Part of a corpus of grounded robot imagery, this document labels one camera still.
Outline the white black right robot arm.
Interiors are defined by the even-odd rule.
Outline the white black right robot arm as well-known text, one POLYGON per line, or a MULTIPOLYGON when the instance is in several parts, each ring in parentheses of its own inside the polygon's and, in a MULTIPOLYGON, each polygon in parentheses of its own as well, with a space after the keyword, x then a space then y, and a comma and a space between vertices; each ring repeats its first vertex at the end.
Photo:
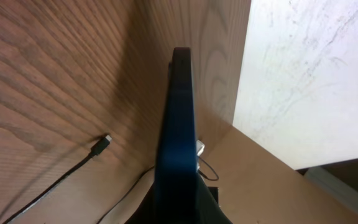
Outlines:
MULTIPOLYGON (((155 206, 155 184, 152 184, 136 211, 125 224, 158 224, 158 223, 188 223, 168 215, 158 216, 155 206)), ((198 178, 198 208, 195 223, 228 224, 232 223, 224 214, 204 180, 198 178)))

